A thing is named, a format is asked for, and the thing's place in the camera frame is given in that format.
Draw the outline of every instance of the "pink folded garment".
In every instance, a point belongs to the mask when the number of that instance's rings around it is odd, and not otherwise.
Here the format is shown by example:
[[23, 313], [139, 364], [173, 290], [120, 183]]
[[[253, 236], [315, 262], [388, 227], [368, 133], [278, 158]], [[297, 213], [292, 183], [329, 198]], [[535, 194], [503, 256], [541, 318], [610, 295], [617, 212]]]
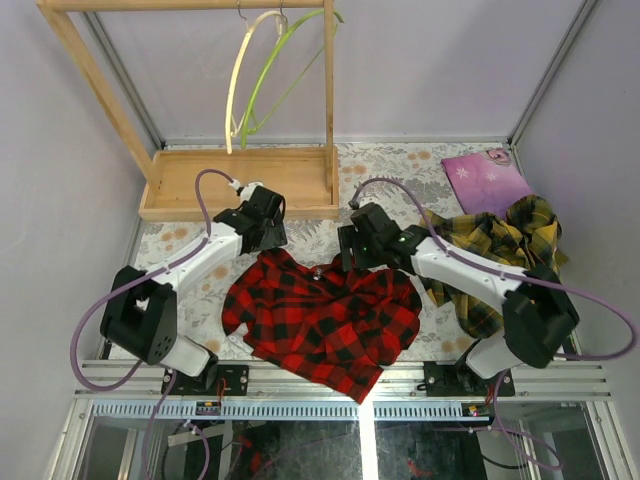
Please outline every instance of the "pink folded garment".
[[511, 205], [533, 193], [504, 148], [445, 158], [442, 166], [465, 213], [505, 218]]

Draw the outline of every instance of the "floral pattern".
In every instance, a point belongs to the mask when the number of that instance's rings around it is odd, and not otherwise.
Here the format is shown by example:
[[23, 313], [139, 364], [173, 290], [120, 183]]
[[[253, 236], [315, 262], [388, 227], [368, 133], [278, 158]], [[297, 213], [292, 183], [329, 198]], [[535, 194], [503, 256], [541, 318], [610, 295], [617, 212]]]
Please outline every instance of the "floral pattern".
[[[364, 180], [384, 176], [406, 184], [427, 208], [444, 217], [461, 215], [462, 209], [441, 167], [443, 158], [486, 151], [496, 143], [426, 144], [340, 144], [340, 218], [339, 220], [285, 221], [289, 244], [286, 250], [306, 266], [328, 263], [338, 253], [336, 228], [348, 222], [348, 202]], [[401, 228], [419, 222], [419, 214], [409, 198], [396, 187], [374, 183], [363, 198], [375, 200]], [[148, 267], [186, 245], [204, 230], [199, 223], [151, 223], [144, 225], [135, 266]], [[219, 267], [191, 290], [178, 306], [178, 331], [202, 343], [224, 360], [249, 360], [251, 347], [242, 340], [242, 330], [226, 337], [220, 322], [222, 305], [229, 287], [255, 261], [256, 255], [243, 255]], [[458, 326], [452, 304], [436, 308], [422, 284], [413, 279], [422, 296], [420, 332], [398, 361], [454, 360], [471, 344]], [[111, 358], [130, 358], [115, 347]]]

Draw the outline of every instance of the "clothes hanger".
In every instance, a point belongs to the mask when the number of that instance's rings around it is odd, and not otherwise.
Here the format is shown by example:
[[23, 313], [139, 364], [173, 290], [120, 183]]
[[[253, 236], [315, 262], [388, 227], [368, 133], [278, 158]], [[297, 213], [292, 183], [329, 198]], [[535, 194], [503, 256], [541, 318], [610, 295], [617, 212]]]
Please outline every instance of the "clothes hanger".
[[[338, 31], [338, 25], [340, 23], [344, 23], [344, 20], [342, 19], [342, 16], [338, 12], [334, 11], [333, 13], [334, 13], [334, 15], [336, 16], [336, 18], [338, 20], [338, 23], [335, 25], [335, 27], [333, 29], [333, 34], [335, 35], [337, 33], [337, 31]], [[253, 93], [251, 94], [251, 97], [249, 97], [249, 103], [247, 105], [247, 109], [245, 110], [245, 113], [244, 113], [244, 116], [243, 116], [243, 118], [245, 118], [245, 117], [247, 119], [251, 118], [253, 120], [255, 126], [250, 129], [248, 121], [243, 122], [242, 125], [239, 126], [239, 128], [242, 130], [242, 148], [246, 148], [247, 147], [247, 136], [248, 135], [254, 135], [255, 133], [257, 133], [260, 130], [260, 128], [262, 128], [262, 126], [271, 118], [271, 116], [280, 107], [280, 105], [285, 100], [285, 98], [287, 98], [287, 96], [291, 93], [291, 91], [296, 87], [298, 82], [300, 82], [300, 80], [302, 80], [302, 77], [311, 68], [311, 66], [313, 65], [313, 62], [315, 62], [317, 60], [317, 58], [320, 56], [320, 54], [324, 51], [324, 45], [323, 45], [318, 50], [318, 52], [313, 56], [313, 58], [307, 64], [307, 66], [304, 68], [304, 70], [302, 70], [300, 75], [298, 75], [298, 78], [296, 78], [296, 80], [293, 82], [293, 84], [285, 91], [284, 95], [282, 95], [282, 97], [280, 97], [280, 99], [275, 103], [275, 105], [269, 111], [269, 113], [267, 113], [267, 115], [260, 122], [257, 122], [255, 120], [255, 113], [254, 113], [253, 109], [255, 107], [256, 100], [258, 99], [258, 94], [260, 93], [260, 89], [262, 88], [262, 84], [264, 83], [264, 80], [266, 79], [266, 77], [267, 77], [267, 75], [269, 73], [269, 70], [271, 70], [271, 66], [273, 65], [273, 62], [275, 61], [275, 59], [280, 54], [280, 51], [282, 50], [282, 48], [291, 39], [293, 34], [296, 32], [296, 30], [298, 30], [298, 28], [300, 28], [305, 22], [307, 22], [311, 18], [313, 18], [313, 17], [315, 17], [317, 15], [321, 15], [321, 14], [324, 14], [324, 10], [323, 9], [314, 10], [313, 12], [310, 12], [310, 13], [302, 16], [296, 23], [294, 23], [290, 28], [287, 29], [287, 31], [284, 33], [284, 35], [282, 35], [281, 38], [278, 39], [278, 42], [276, 43], [275, 47], [271, 51], [271, 55], [269, 55], [269, 58], [267, 59], [265, 65], [264, 65], [264, 67], [262, 69], [262, 73], [258, 77], [258, 81], [256, 82], [256, 86], [253, 89]]]
[[255, 33], [256, 29], [262, 22], [264, 22], [269, 17], [275, 17], [276, 19], [276, 29], [278, 32], [278, 40], [276, 41], [276, 45], [278, 44], [278, 42], [280, 41], [280, 39], [288, 29], [288, 19], [284, 15], [284, 13], [282, 13], [282, 2], [283, 0], [280, 0], [280, 11], [272, 10], [269, 12], [265, 12], [262, 15], [260, 15], [253, 22], [252, 25], [249, 25], [247, 18], [244, 15], [242, 15], [242, 11], [240, 9], [240, 0], [238, 0], [238, 15], [240, 16], [240, 18], [242, 18], [245, 21], [245, 24], [247, 26], [247, 32], [244, 35], [242, 44], [240, 45], [240, 51], [238, 52], [238, 56], [236, 57], [236, 61], [233, 66], [233, 71], [231, 73], [231, 81], [229, 83], [229, 93], [227, 95], [227, 109], [225, 114], [224, 132], [225, 132], [225, 142], [226, 142], [228, 154], [231, 154], [231, 152], [233, 151], [231, 139], [238, 135], [238, 133], [240, 132], [240, 129], [242, 128], [242, 125], [244, 125], [245, 122], [248, 121], [248, 117], [246, 116], [246, 114], [242, 115], [242, 118], [238, 123], [236, 123], [236, 120], [233, 116], [233, 100], [235, 97], [236, 85], [238, 83], [238, 76], [240, 74], [240, 68], [242, 67], [242, 61], [244, 59], [244, 55], [247, 51], [247, 48], [249, 47], [249, 43], [251, 42], [251, 38], [253, 37], [253, 34]]

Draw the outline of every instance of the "yellow and black plaid shirt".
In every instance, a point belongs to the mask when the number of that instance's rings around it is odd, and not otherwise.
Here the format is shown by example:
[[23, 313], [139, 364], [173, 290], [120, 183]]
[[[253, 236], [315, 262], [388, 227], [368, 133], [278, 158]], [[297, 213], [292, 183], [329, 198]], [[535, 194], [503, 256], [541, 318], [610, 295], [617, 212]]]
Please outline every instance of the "yellow and black plaid shirt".
[[[560, 224], [549, 203], [535, 195], [518, 200], [504, 221], [492, 213], [445, 219], [427, 210], [436, 231], [447, 241], [506, 265], [531, 269], [542, 263], [556, 273]], [[422, 282], [431, 300], [453, 301], [460, 327], [475, 338], [487, 338], [503, 327], [502, 315], [480, 300], [435, 280]]]

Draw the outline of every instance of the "red plaid fabric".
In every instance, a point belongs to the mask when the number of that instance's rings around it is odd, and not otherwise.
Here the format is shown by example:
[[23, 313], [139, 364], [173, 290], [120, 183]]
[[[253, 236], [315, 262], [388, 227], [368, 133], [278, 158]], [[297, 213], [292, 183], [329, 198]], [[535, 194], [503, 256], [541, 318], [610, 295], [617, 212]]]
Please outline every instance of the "red plaid fabric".
[[309, 269], [274, 249], [231, 287], [222, 325], [229, 335], [246, 323], [253, 355], [362, 403], [380, 365], [391, 365], [413, 342], [421, 309], [402, 272], [343, 272], [339, 256]]

